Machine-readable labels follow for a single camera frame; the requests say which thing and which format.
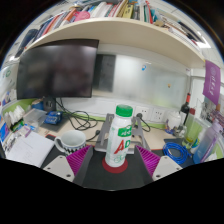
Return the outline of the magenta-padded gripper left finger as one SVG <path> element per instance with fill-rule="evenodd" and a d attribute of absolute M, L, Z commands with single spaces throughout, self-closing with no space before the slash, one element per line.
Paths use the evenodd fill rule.
<path fill-rule="evenodd" d="M 57 156 L 44 167 L 44 170 L 81 186 L 87 174 L 92 156 L 93 146 L 88 145 L 67 157 L 62 155 Z"/>

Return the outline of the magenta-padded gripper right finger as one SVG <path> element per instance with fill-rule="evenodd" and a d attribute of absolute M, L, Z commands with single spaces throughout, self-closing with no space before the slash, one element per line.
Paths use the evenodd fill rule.
<path fill-rule="evenodd" d="M 143 164 L 153 181 L 157 181 L 182 169 L 182 167 L 169 156 L 160 157 L 138 145 L 136 145 L 135 148 L 140 153 Z"/>

